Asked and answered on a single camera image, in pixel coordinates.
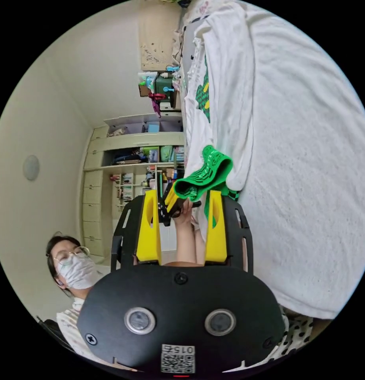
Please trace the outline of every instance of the eyeglasses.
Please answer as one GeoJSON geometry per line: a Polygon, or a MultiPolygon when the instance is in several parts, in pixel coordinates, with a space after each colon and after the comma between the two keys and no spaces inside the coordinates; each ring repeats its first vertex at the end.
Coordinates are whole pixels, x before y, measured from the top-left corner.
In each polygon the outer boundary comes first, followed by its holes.
{"type": "Polygon", "coordinates": [[[65,266],[70,263],[68,259],[71,255],[90,256],[90,251],[87,247],[77,247],[72,252],[60,251],[56,254],[55,260],[58,261],[60,265],[65,266]]]}

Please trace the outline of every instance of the wall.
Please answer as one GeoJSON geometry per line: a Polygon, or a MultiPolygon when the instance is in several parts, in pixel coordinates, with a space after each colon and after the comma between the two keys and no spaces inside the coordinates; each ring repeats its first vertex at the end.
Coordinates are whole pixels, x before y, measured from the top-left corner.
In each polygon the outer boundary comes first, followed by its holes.
{"type": "Polygon", "coordinates": [[[92,127],[103,120],[153,113],[141,98],[139,0],[108,8],[70,29],[46,52],[49,64],[92,127]]]}
{"type": "Polygon", "coordinates": [[[77,196],[91,132],[43,56],[0,119],[0,261],[24,306],[42,319],[70,305],[50,277],[45,246],[58,230],[79,236],[77,196]],[[22,174],[30,154],[40,160],[34,182],[22,174]]]}

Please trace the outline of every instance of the woman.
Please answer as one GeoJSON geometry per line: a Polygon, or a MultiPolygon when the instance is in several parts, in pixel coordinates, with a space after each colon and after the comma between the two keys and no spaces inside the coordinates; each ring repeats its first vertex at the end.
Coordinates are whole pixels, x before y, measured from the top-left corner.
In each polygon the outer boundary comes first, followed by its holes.
{"type": "Polygon", "coordinates": [[[80,242],[71,236],[53,236],[47,244],[48,268],[53,280],[65,294],[74,297],[71,309],[57,313],[57,324],[76,353],[101,364],[135,371],[119,363],[105,362],[93,355],[77,328],[77,319],[86,296],[103,277],[88,253],[88,249],[81,247],[80,242]]]}
{"type": "MultiPolygon", "coordinates": [[[[187,200],[179,217],[174,218],[177,236],[177,261],[167,266],[203,266],[205,244],[199,230],[192,224],[192,202],[187,200]]],[[[77,329],[77,319],[83,302],[92,287],[102,277],[95,263],[88,257],[88,250],[81,247],[78,240],[70,236],[54,236],[46,249],[48,268],[57,286],[68,296],[74,297],[72,309],[56,316],[59,328],[67,342],[76,353],[98,363],[112,367],[128,369],[119,363],[108,363],[94,356],[77,329]]],[[[285,333],[281,343],[262,362],[275,360],[296,351],[309,341],[313,319],[297,316],[288,319],[281,308],[285,323],[285,333]]]]}

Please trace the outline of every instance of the face mask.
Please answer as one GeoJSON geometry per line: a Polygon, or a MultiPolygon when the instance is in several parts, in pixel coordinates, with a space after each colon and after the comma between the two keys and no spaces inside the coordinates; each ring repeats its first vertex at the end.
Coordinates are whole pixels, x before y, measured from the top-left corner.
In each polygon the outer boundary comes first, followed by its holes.
{"type": "Polygon", "coordinates": [[[70,255],[62,265],[57,265],[57,269],[65,278],[66,285],[74,289],[90,288],[102,277],[94,261],[84,254],[70,255]]]}

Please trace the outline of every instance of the label sticker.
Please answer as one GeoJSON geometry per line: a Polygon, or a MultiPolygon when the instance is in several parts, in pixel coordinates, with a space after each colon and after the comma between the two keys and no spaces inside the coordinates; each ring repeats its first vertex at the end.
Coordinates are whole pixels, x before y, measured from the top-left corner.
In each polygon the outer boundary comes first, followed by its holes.
{"type": "Polygon", "coordinates": [[[195,373],[196,359],[194,346],[162,344],[161,372],[195,373]]]}

